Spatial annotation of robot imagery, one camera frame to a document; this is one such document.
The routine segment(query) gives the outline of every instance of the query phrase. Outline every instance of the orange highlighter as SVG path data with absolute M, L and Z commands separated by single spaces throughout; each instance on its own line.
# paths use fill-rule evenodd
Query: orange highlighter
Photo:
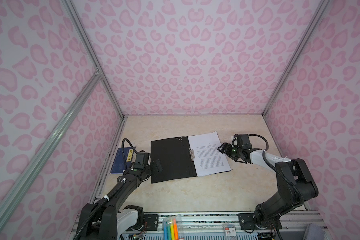
M 176 219 L 173 220 L 173 231 L 175 232 L 175 240 L 179 239 L 179 233 L 177 231 Z

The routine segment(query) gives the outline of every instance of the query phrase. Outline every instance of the gray cloth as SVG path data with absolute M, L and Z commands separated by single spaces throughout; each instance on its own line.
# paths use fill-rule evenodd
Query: gray cloth
M 303 240 L 324 240 L 324 231 L 314 223 L 308 225 Z

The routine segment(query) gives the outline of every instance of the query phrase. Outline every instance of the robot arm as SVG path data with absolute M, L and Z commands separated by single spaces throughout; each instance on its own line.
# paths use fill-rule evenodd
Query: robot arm
M 142 207 L 129 205 L 122 212 L 119 210 L 127 197 L 151 176 L 148 160 L 149 153 L 137 152 L 134 165 L 117 179 L 114 188 L 95 204 L 82 208 L 75 240 L 80 237 L 114 240 L 129 227 L 136 231 L 144 227 Z
M 266 149 L 252 148 L 249 136 L 264 139 L 267 145 Z M 319 194 L 304 160 L 282 158 L 266 153 L 268 142 L 262 136 L 235 134 L 232 144 L 224 142 L 218 147 L 218 150 L 235 162 L 257 164 L 276 172 L 278 191 L 271 198 L 257 205 L 254 211 L 254 223 L 259 228 L 268 227 L 271 224 L 277 226 L 282 215 Z

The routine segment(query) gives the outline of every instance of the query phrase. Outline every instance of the marble tabletop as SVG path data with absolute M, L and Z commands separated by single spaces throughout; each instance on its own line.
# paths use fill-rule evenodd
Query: marble tabletop
M 214 131 L 221 142 L 231 142 L 236 133 L 262 135 L 269 142 L 268 152 L 279 156 L 261 115 L 131 116 L 125 123 L 121 139 L 128 138 L 137 151 L 150 152 L 153 140 Z M 250 137 L 250 141 L 253 147 L 265 148 L 264 141 L 258 137 Z M 253 211 L 256 205 L 276 193 L 274 172 L 255 164 L 237 163 L 230 158 L 228 162 L 230 172 L 154 184 L 145 181 L 127 198 L 122 209 L 126 205 L 138 205 L 145 212 Z M 114 187 L 119 175 L 108 174 L 104 193 Z

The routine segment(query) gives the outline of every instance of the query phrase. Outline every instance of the wire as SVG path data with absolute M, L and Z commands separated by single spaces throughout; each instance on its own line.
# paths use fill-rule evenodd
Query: wire
M 291 181 L 289 181 L 285 176 L 284 174 L 282 174 L 279 170 L 277 170 L 266 158 L 265 156 L 265 150 L 263 151 L 263 160 L 265 161 L 265 163 L 272 169 L 276 172 L 276 174 L 278 174 L 284 181 L 286 181 L 291 187 L 292 189 L 296 192 L 296 195 L 298 196 L 299 198 L 299 205 L 297 207 L 300 207 L 301 205 L 304 204 L 304 197 L 302 196 L 302 194 L 299 192 L 299 190 L 297 189 L 297 187 L 295 185 L 293 185 L 293 183 Z
M 236 141 L 236 139 L 237 139 L 237 137 L 235 137 L 235 138 L 232 140 L 232 146 L 234 146 L 234 147 L 237 147 L 237 145 L 233 143 L 233 142 Z
M 272 169 L 275 171 L 276 174 L 278 174 L 283 180 L 285 180 L 288 185 L 290 185 L 292 187 L 292 189 L 296 192 L 296 195 L 298 196 L 299 198 L 299 204 L 297 207 L 300 207 L 301 205 L 304 204 L 304 197 L 302 196 L 302 194 L 300 193 L 300 191 L 297 189 L 297 187 L 295 185 L 293 185 L 293 183 L 291 181 L 289 181 L 284 174 L 282 174 L 279 170 L 277 170 L 266 158 L 265 156 L 265 151 L 263 151 L 263 160 L 265 161 L 265 163 Z M 276 221 L 276 232 L 277 232 L 277 235 L 279 237 L 280 240 L 283 240 L 283 238 L 281 237 L 281 234 L 280 234 L 280 231 L 279 231 L 279 219 L 280 217 L 276 218 L 275 221 Z
M 114 197 L 114 195 L 116 195 L 116 193 L 123 187 L 125 183 L 124 181 L 121 181 L 121 184 L 113 191 L 109 192 L 107 195 L 112 198 Z M 81 224 L 81 227 L 78 228 L 78 230 L 76 231 L 76 235 L 75 237 L 73 237 L 73 240 L 79 240 L 80 239 L 80 234 L 83 231 L 83 229 L 85 228 L 85 226 L 89 223 L 89 221 L 91 221 L 91 219 L 95 216 L 95 214 L 97 213 L 97 211 L 104 206 L 106 203 L 108 202 L 107 199 L 102 198 L 97 202 L 97 206 L 91 211 L 91 213 L 88 215 L 88 217 L 84 220 L 84 222 Z
M 265 137 L 261 136 L 261 135 L 257 135 L 257 134 L 248 134 L 248 136 L 256 136 L 256 137 L 260 137 L 261 139 L 264 140 L 265 142 L 265 149 L 264 151 L 268 151 L 269 149 L 269 144 L 268 144 L 268 141 L 265 139 Z
M 244 222 L 244 223 L 243 223 L 243 228 L 244 228 L 245 224 L 247 224 L 247 223 L 252 223 L 252 224 L 253 224 L 253 229 L 252 229 L 252 231 L 250 231 L 250 232 L 248 232 L 248 231 L 245 230 L 245 229 L 244 229 L 244 231 L 245 231 L 246 233 L 253 233 L 253 232 L 254 232 L 254 228 L 255 228 L 255 223 L 254 223 L 254 222 L 250 222 L 250 221 Z
M 134 237 L 139 236 L 139 235 L 140 235 L 141 233 L 143 233 L 146 229 L 147 229 L 147 221 L 144 222 L 144 229 L 141 230 L 141 232 L 139 232 L 138 234 L 134 234 L 133 236 L 134 236 Z
M 124 154 L 124 142 L 127 141 L 129 143 L 129 146 L 131 146 L 131 148 L 133 149 L 133 151 L 137 154 L 137 151 L 135 150 L 135 147 L 132 146 L 132 143 L 128 140 L 128 138 L 124 138 L 123 141 L 121 141 L 121 153 L 123 155 L 123 161 L 124 161 L 124 170 L 127 170 L 127 160 L 125 158 L 125 154 Z
M 274 235 L 273 235 L 273 237 L 275 237 L 275 236 L 276 236 L 276 228 L 275 228 L 275 226 L 273 225 L 273 223 L 271 224 L 271 226 L 273 227 L 273 230 L 274 230 Z
M 279 239 L 280 239 L 280 240 L 283 240 L 283 238 L 282 238 L 282 236 L 281 236 L 281 234 L 280 234 L 280 231 L 279 231 L 279 219 L 280 219 L 280 218 L 277 218 L 277 219 L 276 219 L 276 232 L 277 232 L 277 235 L 279 236 Z

